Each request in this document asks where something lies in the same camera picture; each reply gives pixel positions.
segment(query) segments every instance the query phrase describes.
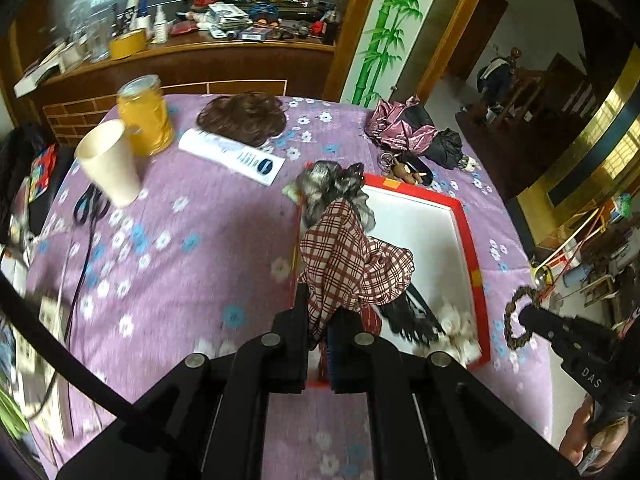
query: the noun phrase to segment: scissors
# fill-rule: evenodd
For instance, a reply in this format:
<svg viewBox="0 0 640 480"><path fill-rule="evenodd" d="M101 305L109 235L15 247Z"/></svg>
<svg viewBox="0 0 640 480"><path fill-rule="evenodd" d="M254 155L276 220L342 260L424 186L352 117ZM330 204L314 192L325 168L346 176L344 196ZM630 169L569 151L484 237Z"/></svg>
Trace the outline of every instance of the scissors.
<svg viewBox="0 0 640 480"><path fill-rule="evenodd" d="M74 222L76 225L84 225L88 219L98 221L107 215L110 205L100 189L94 184L89 184L74 207Z"/></svg>

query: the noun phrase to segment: purple floral tablecloth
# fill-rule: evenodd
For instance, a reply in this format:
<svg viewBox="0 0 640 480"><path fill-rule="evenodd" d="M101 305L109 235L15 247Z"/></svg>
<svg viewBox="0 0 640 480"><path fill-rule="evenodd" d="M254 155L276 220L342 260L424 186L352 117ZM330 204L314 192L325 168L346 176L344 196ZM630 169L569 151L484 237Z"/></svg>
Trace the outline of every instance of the purple floral tablecloth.
<svg viewBox="0 0 640 480"><path fill-rule="evenodd" d="M194 126L211 96L166 97L179 136ZM175 141L143 168L143 190L98 224L90 266L74 313L69 347L111 388L135 401L191 352L234 352L266 332L290 306L290 266L298 231L296 207L282 194L307 161L363 162L379 173L376 149L362 127L368 111L319 100L284 98L287 127L263 149L287 159L264 187L177 149ZM111 110L107 119L115 118ZM465 152L473 155L465 145ZM509 352L504 305L530 283L516 231L482 169L447 171L427 161L433 190L463 203L484 282L491 362L476 376L545 438L550 437L548 347L533 338ZM74 164L46 222L28 275L29 290L58 290L69 254L63 300L71 302L86 252L88 228L72 212L88 180ZM74 436L62 444L36 440L52 478L113 417L70 388ZM272 396L262 477L373 478L364 395L328 389Z"/></svg>

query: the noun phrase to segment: yellow jar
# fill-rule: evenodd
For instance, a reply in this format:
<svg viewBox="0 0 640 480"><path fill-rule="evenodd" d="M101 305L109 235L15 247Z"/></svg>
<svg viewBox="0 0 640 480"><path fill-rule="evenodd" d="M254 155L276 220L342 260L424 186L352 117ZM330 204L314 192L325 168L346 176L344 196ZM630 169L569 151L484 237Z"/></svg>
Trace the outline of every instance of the yellow jar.
<svg viewBox="0 0 640 480"><path fill-rule="evenodd" d="M135 155L164 150L174 138L174 128L157 75L143 75L118 90L118 113L129 131Z"/></svg>

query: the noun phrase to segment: metal bolt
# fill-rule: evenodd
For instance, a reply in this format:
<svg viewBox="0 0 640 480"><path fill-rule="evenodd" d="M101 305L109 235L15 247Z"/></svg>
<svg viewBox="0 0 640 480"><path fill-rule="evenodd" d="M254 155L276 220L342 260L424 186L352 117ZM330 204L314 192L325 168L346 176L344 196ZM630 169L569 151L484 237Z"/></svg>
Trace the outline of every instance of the metal bolt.
<svg viewBox="0 0 640 480"><path fill-rule="evenodd" d="M440 368L446 368L451 364L451 356L444 352L434 352L431 354L431 362Z"/></svg>
<svg viewBox="0 0 640 480"><path fill-rule="evenodd" d="M189 354L184 360L189 368L200 368L204 364L204 355L202 354Z"/></svg>
<svg viewBox="0 0 640 480"><path fill-rule="evenodd" d="M358 346L369 346L376 340L369 332L360 332L353 338L354 343Z"/></svg>
<svg viewBox="0 0 640 480"><path fill-rule="evenodd" d="M280 344L281 340L282 338L275 332L267 332L265 335L262 336L262 339L260 339L260 342L264 346L277 346Z"/></svg>

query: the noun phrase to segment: jar lid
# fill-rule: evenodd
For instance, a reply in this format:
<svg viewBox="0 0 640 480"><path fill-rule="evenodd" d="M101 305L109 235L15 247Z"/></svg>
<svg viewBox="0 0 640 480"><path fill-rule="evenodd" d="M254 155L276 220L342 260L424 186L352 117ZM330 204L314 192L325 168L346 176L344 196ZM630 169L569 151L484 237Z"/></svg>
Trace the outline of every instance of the jar lid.
<svg viewBox="0 0 640 480"><path fill-rule="evenodd" d="M120 88L120 90L118 90L118 95L120 97L136 97L143 91L159 84L160 78L157 75L143 75L139 78L134 79L133 81L129 81L128 83L124 84Z"/></svg>

